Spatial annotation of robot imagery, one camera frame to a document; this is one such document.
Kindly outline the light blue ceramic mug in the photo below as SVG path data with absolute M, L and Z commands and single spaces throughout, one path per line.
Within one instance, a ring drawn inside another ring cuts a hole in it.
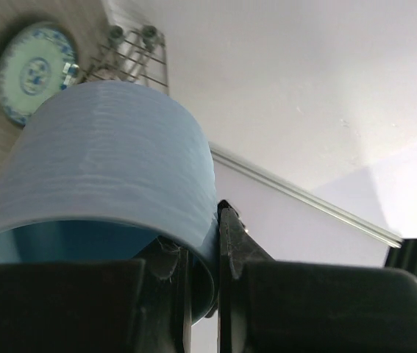
M 207 139 L 169 96 L 87 82 L 43 103 L 0 169 L 0 263 L 126 260 L 163 237 L 194 258 L 192 318 L 218 290 Z

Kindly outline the blue green patterned plate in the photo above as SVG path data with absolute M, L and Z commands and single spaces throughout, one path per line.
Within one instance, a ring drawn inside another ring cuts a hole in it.
M 10 40 L 0 57 L 0 111 L 25 126 L 46 100 L 74 85 L 78 46 L 64 26 L 39 21 Z

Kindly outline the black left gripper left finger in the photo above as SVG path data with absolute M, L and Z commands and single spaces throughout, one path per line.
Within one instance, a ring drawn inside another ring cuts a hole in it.
M 0 265 L 0 352 L 188 352 L 192 257 Z

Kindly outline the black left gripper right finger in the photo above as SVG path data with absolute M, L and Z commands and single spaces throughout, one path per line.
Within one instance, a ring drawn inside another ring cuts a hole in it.
M 417 278 L 274 260 L 218 204 L 220 352 L 417 352 Z

